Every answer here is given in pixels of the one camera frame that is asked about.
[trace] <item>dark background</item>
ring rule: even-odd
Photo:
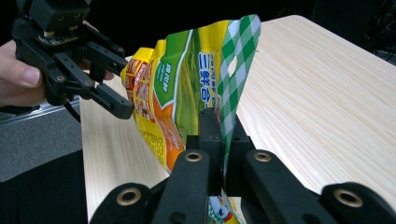
[[[126,48],[127,55],[139,47],[153,48],[158,39],[169,34],[215,21],[239,19],[247,14],[258,14],[262,21],[301,15],[371,50],[394,42],[394,36],[391,36],[394,33],[394,25],[391,26],[395,19],[392,14],[394,5],[395,1],[391,0],[244,0],[226,4],[225,1],[207,0],[196,4],[172,0],[92,0],[87,21]],[[0,2],[0,43],[11,38],[12,22],[17,12],[15,0]],[[386,38],[379,35],[385,32],[388,34]]]

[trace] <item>finger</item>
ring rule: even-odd
[[[40,86],[42,82],[40,71],[17,60],[15,49],[14,41],[9,41],[0,47],[0,78],[23,87]]]
[[[112,72],[106,71],[105,72],[105,80],[111,80],[114,78],[114,74]]]

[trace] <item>snack bag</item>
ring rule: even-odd
[[[208,107],[218,112],[228,156],[229,135],[260,26],[259,17],[250,15],[171,34],[155,49],[139,49],[122,70],[122,83],[135,106],[136,126],[169,173],[185,150],[187,135],[198,134],[199,112]],[[229,74],[234,58],[235,73]],[[238,223],[231,207],[226,219],[216,218],[215,210],[229,204],[223,196],[209,201],[213,202],[209,215],[216,223]]]

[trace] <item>wooden table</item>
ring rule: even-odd
[[[125,95],[116,78],[107,82]],[[126,182],[167,177],[134,121],[80,101],[88,216]],[[309,189],[359,182],[396,208],[396,67],[299,16],[262,23],[237,114]]]

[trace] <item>green checkered pattern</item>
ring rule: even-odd
[[[230,21],[222,47],[222,64],[218,92],[221,134],[225,143],[224,174],[227,172],[228,154],[236,120],[236,108],[248,77],[248,70],[257,48],[261,32],[261,21],[257,15]],[[229,72],[230,63],[236,58],[233,74]]]

